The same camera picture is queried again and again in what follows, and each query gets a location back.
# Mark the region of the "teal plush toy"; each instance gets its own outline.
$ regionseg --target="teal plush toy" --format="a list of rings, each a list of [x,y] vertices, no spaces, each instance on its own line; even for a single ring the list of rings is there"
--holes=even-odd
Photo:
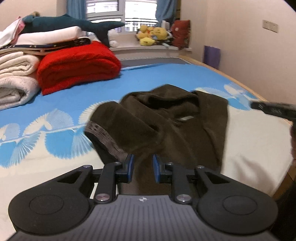
[[[25,23],[25,28],[21,34],[48,32],[78,26],[83,31],[93,32],[107,47],[109,47],[108,31],[125,25],[124,23],[117,21],[92,23],[88,20],[73,18],[68,14],[59,17],[35,17],[33,15],[28,15],[23,18],[23,21]]]

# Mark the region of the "window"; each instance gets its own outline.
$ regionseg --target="window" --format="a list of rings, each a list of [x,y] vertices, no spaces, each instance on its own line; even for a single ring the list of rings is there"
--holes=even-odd
[[[158,22],[157,0],[86,0],[86,4],[86,17],[92,22],[125,22],[117,32],[135,32],[142,24],[154,26]]]

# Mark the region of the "bed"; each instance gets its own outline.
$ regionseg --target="bed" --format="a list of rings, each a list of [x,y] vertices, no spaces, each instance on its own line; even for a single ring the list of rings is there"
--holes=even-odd
[[[188,57],[121,62],[120,76],[113,80],[39,94],[26,105],[0,112],[0,240],[14,233],[7,209],[16,194],[83,164],[103,167],[83,133],[98,105],[167,83],[228,99],[222,173],[269,195],[277,190],[292,160],[289,124],[249,108],[249,101],[262,97]]]

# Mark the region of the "screw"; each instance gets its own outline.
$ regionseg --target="screw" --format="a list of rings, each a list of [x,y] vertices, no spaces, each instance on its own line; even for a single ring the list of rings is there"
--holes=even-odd
[[[107,193],[100,193],[96,195],[96,200],[104,202],[110,199],[109,194]]]
[[[180,194],[177,196],[177,200],[180,202],[188,202],[191,200],[191,197],[187,194]]]

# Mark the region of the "wall socket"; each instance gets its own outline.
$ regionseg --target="wall socket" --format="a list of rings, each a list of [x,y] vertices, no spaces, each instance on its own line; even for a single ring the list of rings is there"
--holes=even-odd
[[[275,33],[279,32],[279,26],[276,23],[272,23],[266,20],[263,20],[262,27],[268,30],[271,30]]]

